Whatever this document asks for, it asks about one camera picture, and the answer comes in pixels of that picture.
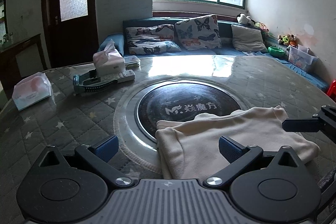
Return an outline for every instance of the wooden door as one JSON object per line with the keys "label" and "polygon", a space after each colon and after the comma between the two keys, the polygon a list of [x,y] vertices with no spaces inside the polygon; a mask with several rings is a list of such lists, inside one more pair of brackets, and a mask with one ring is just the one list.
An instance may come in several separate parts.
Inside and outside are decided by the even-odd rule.
{"label": "wooden door", "polygon": [[52,67],[92,62],[98,49],[95,0],[46,0],[45,4]]}

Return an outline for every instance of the plastic package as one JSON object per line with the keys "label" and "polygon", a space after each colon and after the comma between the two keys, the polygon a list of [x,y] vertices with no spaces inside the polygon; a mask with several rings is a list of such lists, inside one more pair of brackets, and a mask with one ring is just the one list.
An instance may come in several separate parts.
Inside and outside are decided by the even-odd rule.
{"label": "plastic package", "polygon": [[304,47],[304,46],[302,46],[302,45],[299,45],[299,50],[300,50],[300,51],[303,51],[303,52],[305,52],[305,53],[308,53],[308,52],[309,52],[309,48]]}
{"label": "plastic package", "polygon": [[97,70],[97,76],[119,73],[126,70],[123,57],[114,47],[111,41],[101,52],[93,55],[93,63]]}
{"label": "plastic package", "polygon": [[318,59],[318,57],[305,53],[295,47],[289,48],[288,61],[305,72],[309,72]]}
{"label": "plastic package", "polygon": [[17,109],[22,110],[51,96],[51,93],[48,77],[45,73],[37,72],[15,85],[12,99]]}
{"label": "plastic package", "polygon": [[140,66],[140,59],[135,55],[124,57],[126,69]]}

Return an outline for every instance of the white towel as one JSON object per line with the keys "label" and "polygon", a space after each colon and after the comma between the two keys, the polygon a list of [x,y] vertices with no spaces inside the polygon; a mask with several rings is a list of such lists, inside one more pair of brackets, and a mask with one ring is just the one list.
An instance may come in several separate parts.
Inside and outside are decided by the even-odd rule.
{"label": "white towel", "polygon": [[307,163],[320,148],[299,133],[285,132],[282,122],[288,118],[283,108],[253,107],[218,117],[202,113],[188,122],[158,121],[156,139],[165,179],[201,181],[229,165],[221,155],[218,140],[228,136],[247,146],[256,144],[264,151],[278,151],[289,145]]}

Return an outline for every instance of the white remote control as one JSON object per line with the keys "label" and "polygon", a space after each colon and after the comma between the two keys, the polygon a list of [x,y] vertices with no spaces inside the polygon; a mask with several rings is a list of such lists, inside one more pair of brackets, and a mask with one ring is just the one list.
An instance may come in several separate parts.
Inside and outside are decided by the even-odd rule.
{"label": "white remote control", "polygon": [[100,77],[101,80],[106,80],[106,81],[113,81],[113,80],[117,80],[117,83],[122,83],[122,82],[126,82],[126,81],[130,81],[130,80],[134,80],[135,79],[135,74],[133,72],[133,70],[126,70],[120,73],[115,73],[112,75],[104,75]]}

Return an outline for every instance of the butterfly pillow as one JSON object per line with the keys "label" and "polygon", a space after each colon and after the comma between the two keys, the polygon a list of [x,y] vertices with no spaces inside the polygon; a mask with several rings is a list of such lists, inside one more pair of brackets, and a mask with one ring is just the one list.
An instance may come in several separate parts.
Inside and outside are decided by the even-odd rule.
{"label": "butterfly pillow", "polygon": [[222,47],[216,15],[182,20],[175,28],[179,41],[189,51]]}
{"label": "butterfly pillow", "polygon": [[174,25],[163,24],[154,27],[126,28],[128,51],[133,55],[180,52],[174,42]]}

